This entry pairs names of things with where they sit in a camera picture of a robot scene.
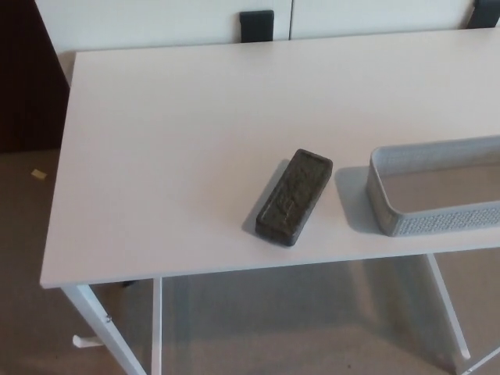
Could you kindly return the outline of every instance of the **mesh tray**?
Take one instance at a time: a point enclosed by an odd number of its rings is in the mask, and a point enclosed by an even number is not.
[[[367,191],[388,236],[500,223],[500,136],[373,151]]]

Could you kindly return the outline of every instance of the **white desk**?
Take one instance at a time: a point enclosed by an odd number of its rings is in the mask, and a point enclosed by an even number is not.
[[[378,146],[500,133],[499,66],[496,30],[79,53],[41,284],[143,374],[87,284],[499,247],[500,227],[385,237],[364,195]],[[281,248],[251,232],[297,148],[334,175]]]

